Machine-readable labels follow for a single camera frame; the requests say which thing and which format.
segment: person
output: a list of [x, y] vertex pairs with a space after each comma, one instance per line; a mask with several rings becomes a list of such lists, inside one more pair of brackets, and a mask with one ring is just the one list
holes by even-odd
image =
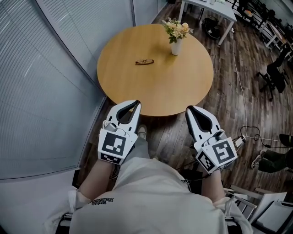
[[251, 163], [251, 168], [258, 168], [260, 171], [274, 173], [284, 168], [293, 168], [293, 149], [285, 154], [271, 150], [262, 150]]
[[79, 190], [44, 223], [44, 232], [56, 233], [64, 213], [73, 214], [70, 234], [253, 232], [234, 200], [225, 197], [219, 170], [203, 179], [202, 195], [193, 194], [178, 171], [150, 159], [146, 136], [140, 126], [112, 191], [106, 192], [113, 164], [98, 160]]

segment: floor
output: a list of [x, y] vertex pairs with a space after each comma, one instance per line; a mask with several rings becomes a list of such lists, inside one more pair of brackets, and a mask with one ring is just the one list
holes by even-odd
[[[160, 23], [167, 17], [176, 18], [179, 15], [180, 1], [175, 4], [167, 4], [153, 23]], [[209, 39], [202, 31], [198, 22], [200, 8], [193, 7], [191, 12], [183, 15], [183, 22], [187, 22], [194, 29], [193, 36], [197, 38], [209, 52], [214, 65], [214, 81], [212, 87], [198, 106], [213, 113], [221, 128], [228, 136], [235, 138], [239, 135], [239, 128], [245, 125], [245, 111], [242, 91], [237, 78], [233, 61], [232, 33], [224, 40], [221, 46]], [[203, 18], [217, 15], [205, 11]], [[228, 26], [229, 22], [224, 20], [220, 29]], [[269, 92], [259, 92], [264, 81], [256, 77], [256, 73], [262, 67], [273, 62], [279, 52], [273, 49], [270, 52], [259, 39], [258, 33], [249, 27], [244, 27], [241, 20], [234, 24], [234, 47], [236, 66], [243, 87], [243, 93], [247, 108], [247, 123], [260, 129], [262, 138], [276, 139], [280, 133], [293, 134], [293, 116], [291, 108], [293, 102], [293, 74], [287, 63], [284, 68], [290, 78], [289, 85], [281, 94], [274, 91], [274, 100], [269, 101]], [[82, 183], [91, 167], [97, 160], [98, 132], [102, 121], [106, 118], [108, 111], [114, 104], [107, 100], [97, 123], [92, 132], [87, 150], [84, 156], [78, 184]], [[157, 156], [160, 161], [177, 169], [194, 160], [189, 150], [192, 138], [188, 133], [184, 113], [170, 117], [141, 117], [141, 123], [148, 128], [147, 140], [149, 142], [149, 154]], [[254, 137], [255, 129], [248, 129], [248, 136]], [[282, 146], [280, 142], [264, 141], [272, 147]], [[250, 164], [257, 153], [264, 149], [260, 141], [248, 139], [246, 144], [238, 151], [239, 158], [229, 167], [222, 171], [222, 180], [225, 187], [231, 184], [253, 191], [256, 187], [270, 191], [289, 191], [289, 186], [284, 184], [293, 179], [293, 173], [285, 170], [269, 174], [257, 170], [250, 170]], [[277, 152], [286, 152], [286, 149], [275, 149]]]

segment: eyeglasses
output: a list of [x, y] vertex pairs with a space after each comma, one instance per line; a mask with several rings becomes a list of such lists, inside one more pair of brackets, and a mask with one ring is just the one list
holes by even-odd
[[153, 59], [145, 59], [145, 60], [138, 60], [136, 61], [136, 65], [148, 65], [148, 64], [153, 64], [155, 60]]

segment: flower vase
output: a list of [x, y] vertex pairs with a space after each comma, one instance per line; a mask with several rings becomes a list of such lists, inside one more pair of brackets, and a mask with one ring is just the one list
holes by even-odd
[[182, 39], [177, 39], [177, 42], [172, 43], [172, 54], [178, 55], [181, 51]]

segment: black chair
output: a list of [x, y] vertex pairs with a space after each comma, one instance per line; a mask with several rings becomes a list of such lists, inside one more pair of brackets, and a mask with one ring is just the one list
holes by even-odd
[[285, 59], [286, 54], [290, 51], [290, 46], [288, 44], [284, 45], [284, 48], [280, 54], [280, 56], [276, 59], [275, 62], [272, 64], [269, 64], [266, 67], [267, 73], [263, 75], [262, 73], [258, 72], [256, 76], [261, 76], [265, 81], [266, 84], [260, 89], [260, 92], [262, 92], [266, 87], [269, 87], [270, 93], [271, 93], [271, 98], [269, 99], [270, 101], [273, 100], [273, 90], [275, 87], [279, 91], [279, 93], [282, 93], [286, 87], [285, 82], [288, 85], [288, 82], [286, 80], [286, 77], [288, 77], [286, 71], [284, 70], [283, 72], [280, 73], [278, 70], [278, 67], [280, 67]]

